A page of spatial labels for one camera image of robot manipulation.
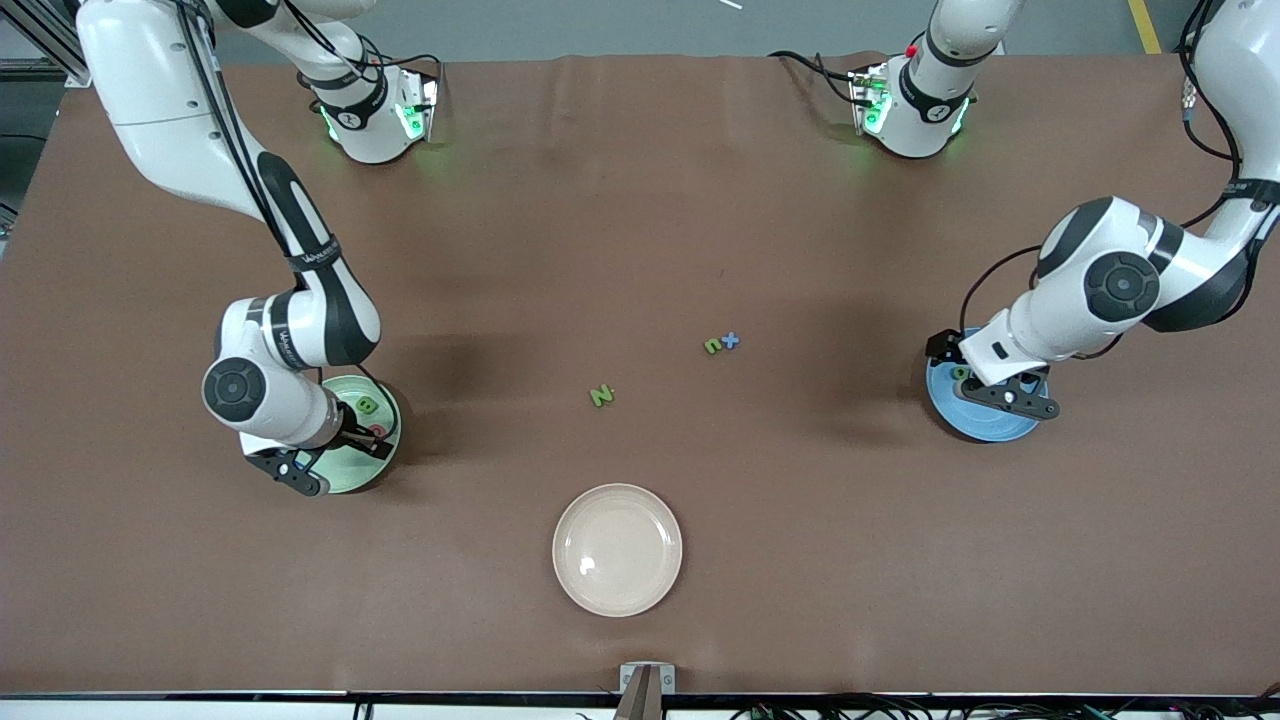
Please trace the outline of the aluminium frame profile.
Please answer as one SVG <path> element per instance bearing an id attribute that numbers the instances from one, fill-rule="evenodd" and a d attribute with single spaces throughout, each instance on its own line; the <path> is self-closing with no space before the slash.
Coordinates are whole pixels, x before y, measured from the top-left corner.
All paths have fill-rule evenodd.
<path id="1" fill-rule="evenodd" d="M 68 88 L 93 83 L 76 28 L 83 0 L 0 0 L 0 19 L 38 55 L 18 58 L 0 51 L 0 69 L 22 79 L 51 79 L 60 74 Z"/>

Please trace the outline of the blue plate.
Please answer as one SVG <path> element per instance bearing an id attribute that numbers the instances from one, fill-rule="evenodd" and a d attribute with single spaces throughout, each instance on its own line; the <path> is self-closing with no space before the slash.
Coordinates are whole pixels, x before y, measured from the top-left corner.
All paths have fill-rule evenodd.
<path id="1" fill-rule="evenodd" d="M 969 329 L 963 336 L 972 333 Z M 951 378 L 952 366 L 925 360 L 925 389 L 937 414 L 959 434 L 982 443 L 1005 443 L 1028 436 L 1042 423 L 966 401 L 960 396 L 960 382 Z"/>

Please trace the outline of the grey-brown tapered pole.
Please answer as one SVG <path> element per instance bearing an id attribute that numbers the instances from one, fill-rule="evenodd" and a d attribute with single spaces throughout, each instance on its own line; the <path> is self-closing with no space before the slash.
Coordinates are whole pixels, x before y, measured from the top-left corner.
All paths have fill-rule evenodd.
<path id="1" fill-rule="evenodd" d="M 620 697 L 613 720 L 663 720 L 663 697 L 657 688 L 641 692 L 641 682 L 636 678 Z"/>

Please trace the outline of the green plate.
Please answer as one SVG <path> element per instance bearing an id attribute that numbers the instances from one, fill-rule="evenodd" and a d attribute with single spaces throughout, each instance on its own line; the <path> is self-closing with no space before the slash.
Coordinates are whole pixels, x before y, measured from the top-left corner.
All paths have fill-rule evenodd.
<path id="1" fill-rule="evenodd" d="M 404 428 L 399 405 L 390 395 L 390 391 L 364 374 L 337 375 L 328 378 L 323 386 L 329 389 L 338 401 L 349 405 L 356 413 L 362 427 L 379 424 L 387 428 L 387 439 L 394 445 L 393 455 L 388 460 L 376 460 L 356 448 L 329 448 L 325 451 L 300 452 L 300 464 L 306 462 L 310 468 L 329 480 L 332 495 L 344 495 L 362 489 L 374 483 L 389 468 L 401 442 L 401 432 Z M 375 415 L 362 415 L 355 402 L 361 396 L 370 396 L 380 404 Z"/>

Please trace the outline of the silver metal bracket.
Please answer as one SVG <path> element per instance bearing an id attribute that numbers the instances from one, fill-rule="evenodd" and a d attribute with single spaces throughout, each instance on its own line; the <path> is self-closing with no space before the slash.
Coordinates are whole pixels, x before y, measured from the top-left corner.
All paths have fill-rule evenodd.
<path id="1" fill-rule="evenodd" d="M 660 694 L 676 694 L 677 671 L 673 664 L 654 660 L 632 661 L 620 666 L 618 670 L 618 696 L 625 694 L 639 678 L 641 692 L 658 689 Z"/>

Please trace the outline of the cream plate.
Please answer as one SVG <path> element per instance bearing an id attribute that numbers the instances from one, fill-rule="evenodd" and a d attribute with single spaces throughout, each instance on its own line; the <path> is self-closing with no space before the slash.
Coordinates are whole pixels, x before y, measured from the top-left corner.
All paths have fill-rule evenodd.
<path id="1" fill-rule="evenodd" d="M 556 524 L 550 559 L 561 588 L 579 607 L 600 618 L 634 618 L 675 588 L 684 537 L 658 495 L 611 483 L 567 505 Z"/>

